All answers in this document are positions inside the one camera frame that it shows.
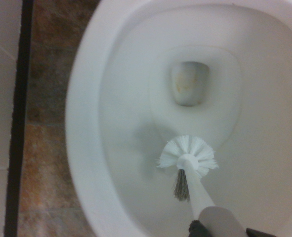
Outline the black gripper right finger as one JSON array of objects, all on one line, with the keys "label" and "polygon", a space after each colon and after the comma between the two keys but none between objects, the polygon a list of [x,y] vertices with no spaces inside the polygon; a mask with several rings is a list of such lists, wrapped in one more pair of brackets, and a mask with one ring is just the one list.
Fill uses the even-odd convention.
[{"label": "black gripper right finger", "polygon": [[251,228],[246,228],[246,233],[248,237],[270,237],[268,233],[257,231]]}]

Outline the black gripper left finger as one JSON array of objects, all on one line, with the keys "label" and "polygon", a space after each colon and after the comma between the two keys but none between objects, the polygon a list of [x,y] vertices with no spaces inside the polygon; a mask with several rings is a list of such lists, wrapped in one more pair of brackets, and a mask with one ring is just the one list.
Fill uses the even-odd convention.
[{"label": "black gripper left finger", "polygon": [[193,220],[189,226],[188,237],[209,237],[210,232],[208,229],[199,221]]}]

